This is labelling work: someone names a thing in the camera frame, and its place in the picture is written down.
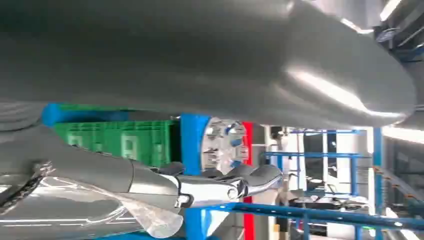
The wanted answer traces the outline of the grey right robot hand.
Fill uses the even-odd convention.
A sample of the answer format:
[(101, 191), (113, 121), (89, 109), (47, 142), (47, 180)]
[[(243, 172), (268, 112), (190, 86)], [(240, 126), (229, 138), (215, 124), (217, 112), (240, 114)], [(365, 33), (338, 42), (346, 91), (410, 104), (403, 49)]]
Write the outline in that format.
[(383, 127), (414, 110), (401, 64), (305, 0), (3, 0), (0, 207), (46, 175), (163, 209), (231, 201), (280, 177), (236, 185), (166, 176), (61, 143), (40, 123), (50, 102), (192, 113), (314, 129)]

